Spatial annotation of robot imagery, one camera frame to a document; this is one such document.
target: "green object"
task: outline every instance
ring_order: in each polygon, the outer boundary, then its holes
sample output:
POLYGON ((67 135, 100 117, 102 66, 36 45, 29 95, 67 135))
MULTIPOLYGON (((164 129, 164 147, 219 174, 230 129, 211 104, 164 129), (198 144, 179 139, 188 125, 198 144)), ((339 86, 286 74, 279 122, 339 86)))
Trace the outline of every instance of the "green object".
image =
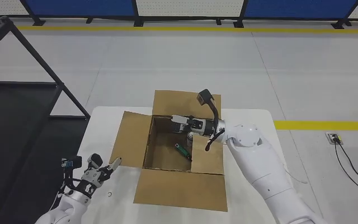
POLYGON ((191 155, 184 147, 182 147, 180 144, 176 143, 175 148, 178 152, 180 152, 180 154, 182 154, 185 158, 187 158, 188 160, 191 161, 191 155))

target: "power outlet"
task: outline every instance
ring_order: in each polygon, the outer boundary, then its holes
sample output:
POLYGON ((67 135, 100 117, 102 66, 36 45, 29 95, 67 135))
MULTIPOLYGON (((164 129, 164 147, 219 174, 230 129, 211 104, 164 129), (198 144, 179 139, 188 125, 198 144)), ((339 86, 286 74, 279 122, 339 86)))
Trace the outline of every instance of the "power outlet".
POLYGON ((337 133, 329 133, 329 132, 326 132, 326 137, 327 137, 328 142, 329 142, 330 144, 335 144, 335 142, 333 141, 333 139, 334 139, 335 137, 338 137, 338 139, 341 141, 341 144, 343 144, 343 141, 342 141, 341 136, 339 136, 337 133))

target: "open cardboard box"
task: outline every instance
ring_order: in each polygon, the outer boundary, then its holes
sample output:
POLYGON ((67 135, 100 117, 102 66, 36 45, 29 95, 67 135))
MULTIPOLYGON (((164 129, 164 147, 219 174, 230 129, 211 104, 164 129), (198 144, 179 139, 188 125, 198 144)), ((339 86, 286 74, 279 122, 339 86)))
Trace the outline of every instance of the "open cardboard box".
MULTIPOLYGON (((205 152, 208 138, 194 135, 188 148, 186 133, 172 133, 172 115, 213 118, 196 97, 194 92, 156 91, 152 116, 124 112, 110 163, 120 157, 121 165, 142 168, 134 203, 227 211, 223 146, 214 142, 205 152), (175 149, 176 143, 192 161, 175 149)), ((221 118, 221 97, 213 97, 221 118)))

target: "yellow stripe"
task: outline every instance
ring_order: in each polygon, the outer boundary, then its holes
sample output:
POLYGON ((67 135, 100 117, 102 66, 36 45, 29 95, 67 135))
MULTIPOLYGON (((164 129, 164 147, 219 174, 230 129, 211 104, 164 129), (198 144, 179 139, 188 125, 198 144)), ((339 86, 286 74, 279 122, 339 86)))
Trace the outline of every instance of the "yellow stripe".
POLYGON ((274 121, 277 130, 358 130, 358 122, 274 121))
POLYGON ((132 27, 132 26, 18 26, 20 30, 52 31, 206 31, 206 32, 289 32, 310 34, 358 34, 358 30, 230 28, 230 27, 132 27))

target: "box flap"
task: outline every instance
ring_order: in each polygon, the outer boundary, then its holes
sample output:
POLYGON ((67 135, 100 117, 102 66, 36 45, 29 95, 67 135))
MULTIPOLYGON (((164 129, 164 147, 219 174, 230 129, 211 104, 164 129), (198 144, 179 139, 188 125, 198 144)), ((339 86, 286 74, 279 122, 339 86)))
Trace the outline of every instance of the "box flap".
MULTIPOLYGON (((192 115, 196 118, 214 118, 209 106, 201 106, 196 99, 197 92, 182 92, 170 90, 156 90, 153 103, 153 115, 192 115)), ((219 119, 221 119, 221 95, 213 94, 219 119)))
POLYGON ((228 211, 224 176, 189 172, 143 169, 134 203, 228 211))
POLYGON ((121 166, 143 167, 152 116, 125 111, 110 163, 121 157, 121 166))
POLYGON ((191 172, 204 174, 224 174, 223 145, 213 142, 208 152, 205 146, 209 138, 194 135, 192 141, 191 172))

